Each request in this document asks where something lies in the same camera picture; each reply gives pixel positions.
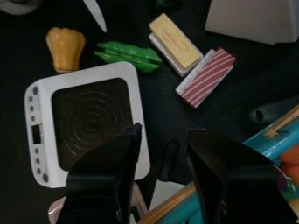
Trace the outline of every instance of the toy food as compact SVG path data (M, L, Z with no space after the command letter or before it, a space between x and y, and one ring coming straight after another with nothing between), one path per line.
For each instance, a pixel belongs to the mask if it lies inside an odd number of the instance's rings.
M80 70L80 55L87 43L84 35L68 28L54 27L46 39L56 72Z
M130 62L142 73L151 73L163 63L157 52L151 48L141 48L135 45L126 45L116 41L98 43L104 52L95 54L107 62Z
M293 178L295 186L299 186L299 144L290 148L279 157L281 169L285 175Z
M202 52L163 13L150 24L150 40L183 77L202 60Z

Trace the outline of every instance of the toy knife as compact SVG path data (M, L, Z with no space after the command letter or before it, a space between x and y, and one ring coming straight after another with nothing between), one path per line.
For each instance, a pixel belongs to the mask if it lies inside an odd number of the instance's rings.
M107 32L107 24L106 19L99 8L99 4L96 0L83 0L84 4L88 6L88 10L91 12L92 17L96 19L99 27L102 28L103 32Z

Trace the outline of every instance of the plastic toy food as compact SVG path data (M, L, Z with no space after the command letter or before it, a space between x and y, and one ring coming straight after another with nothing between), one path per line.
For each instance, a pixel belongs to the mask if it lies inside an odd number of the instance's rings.
M95 54L107 63L127 61L142 73L151 73L163 63L157 52L151 48L141 48L116 41L99 43L98 46L103 48L104 52L95 52Z
M281 169L286 176L293 178L295 186L299 186L299 144L291 147L279 157Z
M80 55L86 43L86 37L80 32L68 28L51 28L47 34L47 45L58 73L80 70Z

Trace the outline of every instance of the orange toy vegetable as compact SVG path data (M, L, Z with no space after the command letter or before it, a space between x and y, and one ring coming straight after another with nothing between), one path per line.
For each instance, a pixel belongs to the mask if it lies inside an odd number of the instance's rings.
M84 35L68 28L54 27L46 39L56 72L68 73L80 70L80 55L87 43Z
M279 156L279 160L289 164L299 164L299 144Z
M299 186L299 144L290 148L279 157L281 169L285 175L293 178L295 186Z

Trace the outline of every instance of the toy bacon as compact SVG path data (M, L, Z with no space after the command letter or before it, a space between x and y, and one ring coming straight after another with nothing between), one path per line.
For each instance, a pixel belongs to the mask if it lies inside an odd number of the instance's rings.
M219 85L222 79L230 72L235 61L235 57L233 57L222 48L219 48L209 63L197 75L191 85L181 94L182 98L195 108L199 107L214 88Z

